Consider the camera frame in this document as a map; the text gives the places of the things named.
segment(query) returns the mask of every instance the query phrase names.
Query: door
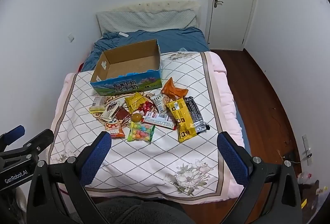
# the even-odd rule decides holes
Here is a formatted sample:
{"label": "door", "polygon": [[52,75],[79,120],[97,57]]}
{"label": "door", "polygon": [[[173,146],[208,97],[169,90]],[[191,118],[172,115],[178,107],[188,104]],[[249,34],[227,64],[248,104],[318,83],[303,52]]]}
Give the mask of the door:
{"label": "door", "polygon": [[213,0],[210,49],[242,50],[253,0]]}

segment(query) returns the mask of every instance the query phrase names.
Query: light switch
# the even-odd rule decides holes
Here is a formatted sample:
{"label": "light switch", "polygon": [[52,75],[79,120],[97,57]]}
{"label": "light switch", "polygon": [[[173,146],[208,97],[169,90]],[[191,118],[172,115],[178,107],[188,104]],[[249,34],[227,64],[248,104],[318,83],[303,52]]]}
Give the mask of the light switch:
{"label": "light switch", "polygon": [[75,39],[75,37],[72,35],[72,33],[70,33],[68,39],[70,42],[72,42]]}

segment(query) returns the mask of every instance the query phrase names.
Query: blue blanket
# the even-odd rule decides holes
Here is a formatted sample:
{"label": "blue blanket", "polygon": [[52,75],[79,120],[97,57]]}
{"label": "blue blanket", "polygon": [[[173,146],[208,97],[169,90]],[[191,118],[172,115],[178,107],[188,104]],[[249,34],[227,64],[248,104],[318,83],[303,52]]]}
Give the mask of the blue blanket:
{"label": "blue blanket", "polygon": [[129,36],[126,38],[118,33],[105,33],[103,38],[95,43],[82,71],[93,70],[105,50],[145,40],[157,39],[161,53],[179,51],[180,48],[185,48],[187,51],[209,51],[204,34],[195,27],[165,29],[157,32],[138,30],[127,34]]}

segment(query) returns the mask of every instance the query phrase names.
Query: plastic bottle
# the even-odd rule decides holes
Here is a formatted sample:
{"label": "plastic bottle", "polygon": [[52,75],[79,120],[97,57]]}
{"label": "plastic bottle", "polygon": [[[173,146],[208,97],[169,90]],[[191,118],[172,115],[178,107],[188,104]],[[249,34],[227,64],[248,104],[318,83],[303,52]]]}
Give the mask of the plastic bottle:
{"label": "plastic bottle", "polygon": [[302,172],[298,175],[298,184],[306,184],[308,180],[311,178],[311,173]]}

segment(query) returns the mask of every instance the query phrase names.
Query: door handle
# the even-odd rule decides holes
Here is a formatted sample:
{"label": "door handle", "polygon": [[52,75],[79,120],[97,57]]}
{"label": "door handle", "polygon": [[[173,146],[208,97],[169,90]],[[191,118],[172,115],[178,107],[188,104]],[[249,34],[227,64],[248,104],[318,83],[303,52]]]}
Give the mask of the door handle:
{"label": "door handle", "polygon": [[214,8],[216,8],[218,4],[222,5],[223,1],[214,0]]}

